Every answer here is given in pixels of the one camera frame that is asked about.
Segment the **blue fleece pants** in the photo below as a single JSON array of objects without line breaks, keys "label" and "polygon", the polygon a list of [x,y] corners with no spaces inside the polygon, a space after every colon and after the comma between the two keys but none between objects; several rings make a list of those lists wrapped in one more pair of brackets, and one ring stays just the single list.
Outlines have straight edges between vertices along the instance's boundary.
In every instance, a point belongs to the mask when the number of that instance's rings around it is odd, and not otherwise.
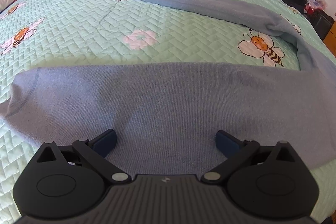
[{"label": "blue fleece pants", "polygon": [[203,173],[214,137],[288,141],[315,168],[335,159],[335,64],[281,15],[236,0],[130,0],[245,25],[297,48],[299,70],[157,63],[31,69],[15,76],[1,119],[24,139],[68,144],[112,128],[112,160],[134,173]]}]

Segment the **green quilted bee bedspread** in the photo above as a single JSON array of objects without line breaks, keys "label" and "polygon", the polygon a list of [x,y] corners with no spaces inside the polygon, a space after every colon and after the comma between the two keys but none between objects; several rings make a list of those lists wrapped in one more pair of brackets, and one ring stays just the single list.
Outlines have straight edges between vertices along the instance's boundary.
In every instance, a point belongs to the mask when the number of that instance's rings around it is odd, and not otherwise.
[{"label": "green quilted bee bedspread", "polygon": [[[311,24],[281,0],[239,0],[285,18],[329,59]],[[261,65],[238,49],[247,28],[127,0],[17,0],[1,13],[1,101],[16,74],[58,65],[226,62]]]}]

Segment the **black chair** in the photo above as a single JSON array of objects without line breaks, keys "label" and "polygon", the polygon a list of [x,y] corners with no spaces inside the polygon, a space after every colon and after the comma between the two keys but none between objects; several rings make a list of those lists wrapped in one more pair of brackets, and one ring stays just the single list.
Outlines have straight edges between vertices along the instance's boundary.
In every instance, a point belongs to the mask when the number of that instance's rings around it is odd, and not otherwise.
[{"label": "black chair", "polygon": [[321,40],[324,40],[332,28],[335,20],[327,15],[323,10],[305,9],[308,4],[307,0],[282,0],[289,7],[296,9],[301,15],[303,15],[313,26],[315,32],[318,34]]}]

